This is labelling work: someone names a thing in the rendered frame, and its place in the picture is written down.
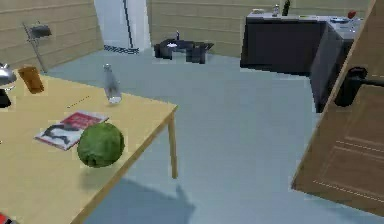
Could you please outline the red and white magazine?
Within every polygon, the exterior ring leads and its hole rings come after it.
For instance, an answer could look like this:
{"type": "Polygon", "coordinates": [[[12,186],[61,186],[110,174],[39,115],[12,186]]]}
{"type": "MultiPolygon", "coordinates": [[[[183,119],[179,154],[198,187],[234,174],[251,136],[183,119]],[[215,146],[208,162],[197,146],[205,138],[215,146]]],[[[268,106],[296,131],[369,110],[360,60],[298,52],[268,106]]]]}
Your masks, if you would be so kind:
{"type": "Polygon", "coordinates": [[[86,128],[105,122],[108,119],[109,117],[106,115],[76,111],[60,122],[56,122],[44,129],[34,139],[66,151],[79,142],[81,134],[86,128]]]}

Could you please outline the brown rectangular block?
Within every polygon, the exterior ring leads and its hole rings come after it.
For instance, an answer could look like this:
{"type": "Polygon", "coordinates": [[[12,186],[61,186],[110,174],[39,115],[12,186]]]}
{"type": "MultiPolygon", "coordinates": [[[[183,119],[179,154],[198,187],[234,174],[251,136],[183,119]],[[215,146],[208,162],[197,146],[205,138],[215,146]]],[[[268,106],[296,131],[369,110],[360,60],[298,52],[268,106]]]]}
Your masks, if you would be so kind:
{"type": "Polygon", "coordinates": [[[44,85],[40,79],[39,71],[36,67],[22,67],[18,70],[18,73],[32,94],[37,94],[44,91],[44,85]]]}

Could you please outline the white fridge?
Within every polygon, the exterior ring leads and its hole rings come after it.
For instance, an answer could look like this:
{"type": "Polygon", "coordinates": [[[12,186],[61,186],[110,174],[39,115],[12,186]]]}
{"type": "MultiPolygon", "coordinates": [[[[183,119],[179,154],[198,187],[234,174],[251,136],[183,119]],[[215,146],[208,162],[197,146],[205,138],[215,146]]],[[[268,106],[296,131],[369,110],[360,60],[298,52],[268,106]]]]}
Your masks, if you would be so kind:
{"type": "Polygon", "coordinates": [[[94,0],[104,49],[136,54],[151,47],[147,0],[94,0]]]}

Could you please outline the green lettuce head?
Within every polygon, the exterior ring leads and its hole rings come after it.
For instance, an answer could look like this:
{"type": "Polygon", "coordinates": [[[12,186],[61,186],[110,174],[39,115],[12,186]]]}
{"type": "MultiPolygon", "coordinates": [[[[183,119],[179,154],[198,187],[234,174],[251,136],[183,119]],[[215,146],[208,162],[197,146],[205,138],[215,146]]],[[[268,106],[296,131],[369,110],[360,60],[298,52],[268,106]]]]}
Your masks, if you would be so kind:
{"type": "Polygon", "coordinates": [[[125,147],[122,132],[113,124],[98,123],[81,134],[77,154],[88,167],[101,168],[115,163],[125,147]]]}

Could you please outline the brown wooden room door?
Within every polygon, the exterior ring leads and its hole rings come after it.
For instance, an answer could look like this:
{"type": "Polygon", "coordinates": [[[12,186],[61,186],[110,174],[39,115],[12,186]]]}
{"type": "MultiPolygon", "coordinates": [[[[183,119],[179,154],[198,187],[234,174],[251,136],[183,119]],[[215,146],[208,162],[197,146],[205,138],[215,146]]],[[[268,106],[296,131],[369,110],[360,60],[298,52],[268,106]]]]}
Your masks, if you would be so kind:
{"type": "Polygon", "coordinates": [[[362,85],[350,106],[337,106],[353,67],[384,81],[384,0],[368,5],[291,188],[384,217],[384,87],[362,85]]]}

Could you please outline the thin dark pencil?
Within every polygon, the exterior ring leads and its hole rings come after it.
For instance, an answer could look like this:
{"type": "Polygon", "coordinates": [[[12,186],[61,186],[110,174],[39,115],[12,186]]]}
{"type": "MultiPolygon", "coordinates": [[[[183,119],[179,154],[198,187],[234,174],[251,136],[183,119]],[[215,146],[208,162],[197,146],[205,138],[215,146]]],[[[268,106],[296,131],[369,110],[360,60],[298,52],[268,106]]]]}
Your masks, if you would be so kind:
{"type": "Polygon", "coordinates": [[[81,102],[85,101],[85,100],[88,99],[88,98],[90,98],[90,96],[86,96],[86,97],[84,97],[84,98],[82,98],[82,99],[80,99],[80,100],[78,100],[78,101],[76,101],[76,102],[74,102],[74,103],[72,103],[72,104],[66,106],[66,108],[67,108],[67,109],[72,108],[72,107],[74,107],[74,106],[80,104],[81,102]]]}

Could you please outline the light wooden table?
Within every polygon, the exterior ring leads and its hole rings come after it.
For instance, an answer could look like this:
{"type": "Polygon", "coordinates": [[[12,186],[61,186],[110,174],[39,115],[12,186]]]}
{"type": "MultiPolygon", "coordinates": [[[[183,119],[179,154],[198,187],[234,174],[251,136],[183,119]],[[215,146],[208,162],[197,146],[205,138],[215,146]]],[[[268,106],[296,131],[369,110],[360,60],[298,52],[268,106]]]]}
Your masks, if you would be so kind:
{"type": "Polygon", "coordinates": [[[0,212],[19,224],[82,224],[165,127],[175,150],[175,104],[131,94],[110,104],[102,88],[49,76],[41,80],[40,94],[17,80],[9,92],[12,105],[0,109],[0,212]],[[34,139],[78,110],[106,115],[121,130],[125,149],[116,163],[90,168],[75,148],[62,151],[34,139]]]}

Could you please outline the silver and black kettle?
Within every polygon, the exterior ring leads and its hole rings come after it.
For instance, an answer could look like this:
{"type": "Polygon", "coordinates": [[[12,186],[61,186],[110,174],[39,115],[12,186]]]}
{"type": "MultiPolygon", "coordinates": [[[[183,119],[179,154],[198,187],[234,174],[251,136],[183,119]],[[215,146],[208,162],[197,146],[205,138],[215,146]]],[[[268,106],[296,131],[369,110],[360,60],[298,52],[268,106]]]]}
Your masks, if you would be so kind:
{"type": "Polygon", "coordinates": [[[17,77],[10,66],[6,63],[0,63],[0,108],[7,108],[11,105],[5,85],[11,84],[16,80],[17,77]]]}

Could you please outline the black low table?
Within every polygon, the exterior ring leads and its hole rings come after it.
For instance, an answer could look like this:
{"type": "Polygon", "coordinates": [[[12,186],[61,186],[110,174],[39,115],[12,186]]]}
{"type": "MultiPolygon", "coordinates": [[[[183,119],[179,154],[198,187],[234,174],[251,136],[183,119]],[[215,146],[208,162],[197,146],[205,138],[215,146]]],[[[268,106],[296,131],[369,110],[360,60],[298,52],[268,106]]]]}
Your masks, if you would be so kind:
{"type": "Polygon", "coordinates": [[[213,43],[166,39],[154,45],[154,53],[156,58],[171,60],[173,52],[181,52],[187,62],[205,64],[206,53],[213,46],[213,43]]]}

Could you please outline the dark kitchen counter cabinet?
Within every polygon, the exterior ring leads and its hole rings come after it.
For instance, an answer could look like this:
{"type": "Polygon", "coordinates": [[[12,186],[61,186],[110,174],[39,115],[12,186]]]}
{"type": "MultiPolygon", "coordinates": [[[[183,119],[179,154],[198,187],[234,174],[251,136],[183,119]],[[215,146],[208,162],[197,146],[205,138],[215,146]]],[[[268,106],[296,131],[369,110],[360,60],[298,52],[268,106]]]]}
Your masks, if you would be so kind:
{"type": "Polygon", "coordinates": [[[332,23],[332,17],[248,15],[240,66],[308,77],[322,112],[362,24],[360,18],[332,23]]]}

